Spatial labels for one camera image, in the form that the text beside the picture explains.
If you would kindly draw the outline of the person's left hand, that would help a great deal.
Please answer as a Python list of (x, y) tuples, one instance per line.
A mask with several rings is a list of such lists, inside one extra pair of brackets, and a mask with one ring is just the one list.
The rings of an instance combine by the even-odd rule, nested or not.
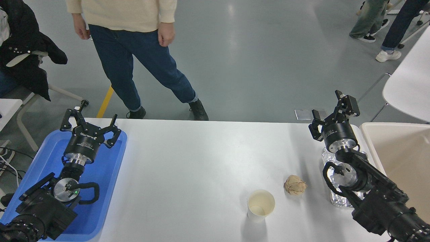
[(160, 46), (167, 47), (171, 44), (176, 36), (174, 23), (158, 24), (158, 41)]

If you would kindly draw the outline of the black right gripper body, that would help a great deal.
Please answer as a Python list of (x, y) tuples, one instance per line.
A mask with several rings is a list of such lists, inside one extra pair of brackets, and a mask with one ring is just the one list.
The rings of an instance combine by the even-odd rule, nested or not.
[(327, 150), (353, 149), (358, 141), (349, 123), (333, 123), (321, 129)]

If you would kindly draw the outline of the person's right hand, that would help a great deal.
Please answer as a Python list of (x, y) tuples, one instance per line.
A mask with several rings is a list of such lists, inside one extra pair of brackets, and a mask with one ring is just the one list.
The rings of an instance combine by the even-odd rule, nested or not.
[(90, 30), (82, 17), (81, 13), (72, 13), (72, 20), (74, 24), (74, 31), (82, 40), (89, 40), (91, 37)]

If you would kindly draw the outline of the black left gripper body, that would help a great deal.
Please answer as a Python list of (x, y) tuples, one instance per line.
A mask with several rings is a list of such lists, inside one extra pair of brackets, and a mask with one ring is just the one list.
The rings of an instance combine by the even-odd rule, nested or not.
[(100, 130), (101, 128), (95, 125), (89, 125), (86, 128), (82, 125), (74, 127), (63, 155), (70, 159), (73, 154), (80, 154), (86, 156), (87, 161), (94, 161), (100, 145), (104, 141), (103, 133)]

